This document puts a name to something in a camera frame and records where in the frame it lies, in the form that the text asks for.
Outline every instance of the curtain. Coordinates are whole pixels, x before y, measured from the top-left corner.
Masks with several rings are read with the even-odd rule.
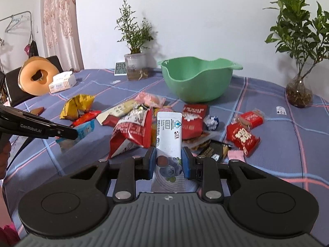
[[[47,55],[56,55],[64,71],[83,69],[75,0],[44,0]]]

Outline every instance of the blue tablecloth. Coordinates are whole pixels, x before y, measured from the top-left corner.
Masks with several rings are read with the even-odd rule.
[[[183,109],[184,102],[170,92],[161,74],[136,82],[127,81],[126,76],[114,76],[113,71],[106,69],[83,70],[75,75],[78,83],[73,88],[35,97],[20,104],[18,108],[29,111],[45,107],[42,117],[69,125],[71,122],[60,120],[59,114],[65,102],[72,96],[80,93],[95,95],[92,109],[104,110],[133,98],[140,91],[147,91],[166,97],[167,103],[174,110]],[[265,113],[264,124],[252,130],[262,141],[246,162],[311,192],[320,205],[320,214],[312,235],[328,244],[329,210],[326,207],[329,205],[329,103],[314,96],[312,106],[298,109],[287,103],[284,88],[281,86],[262,80],[233,77],[225,94],[210,102],[209,106],[210,114],[217,115],[225,125],[238,113],[255,108]],[[278,114],[277,106],[283,107],[287,115]],[[3,186],[9,214],[21,238],[26,232],[19,220],[17,207],[24,194],[109,153],[113,128],[95,123],[95,131],[66,153],[61,154],[54,138],[34,139],[11,165]],[[225,125],[218,128],[220,134],[216,139],[225,138]],[[11,141],[15,142],[16,139],[17,137],[13,136]],[[131,153],[144,154],[145,150],[136,149],[129,155]],[[110,161],[117,163],[125,156],[127,153]],[[150,187],[150,181],[137,183],[139,191],[149,191]]]

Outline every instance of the potted plant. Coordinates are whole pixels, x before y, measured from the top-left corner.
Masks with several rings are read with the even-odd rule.
[[[297,75],[287,84],[286,95],[290,104],[304,108],[311,104],[313,94],[304,85],[305,78],[324,59],[329,59],[329,13],[317,2],[314,19],[305,9],[305,0],[277,0],[271,2],[279,11],[276,25],[266,43],[276,42],[276,52],[288,52],[296,60]]]
[[[152,26],[143,18],[140,27],[135,21],[136,17],[133,16],[135,12],[127,4],[127,0],[123,0],[122,8],[120,8],[121,17],[116,20],[117,26],[115,27],[122,33],[122,38],[118,42],[126,41],[130,50],[130,54],[124,56],[128,80],[140,80],[148,77],[146,55],[141,50],[147,48],[144,46],[146,42],[153,40]]]

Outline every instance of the metal screw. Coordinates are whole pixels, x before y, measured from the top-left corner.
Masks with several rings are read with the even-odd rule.
[[[119,191],[116,193],[118,199],[129,199],[131,197],[130,192],[128,191]]]
[[[219,199],[221,196],[222,196],[222,194],[216,190],[211,190],[206,193],[206,197],[208,199]]]

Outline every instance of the blueberry image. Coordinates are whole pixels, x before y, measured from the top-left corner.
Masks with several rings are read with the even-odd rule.
[[[162,175],[165,178],[172,177],[174,176],[174,174],[175,174],[175,168],[173,168],[170,165],[164,168],[160,168],[160,175]]]
[[[164,168],[167,165],[169,165],[169,160],[166,156],[160,155],[160,156],[157,157],[156,164],[160,168]]]
[[[174,176],[179,176],[182,173],[182,167],[180,165],[177,165],[175,167],[175,174]]]
[[[169,160],[169,165],[172,167],[176,167],[178,165],[179,162],[179,158],[176,157],[168,157]]]

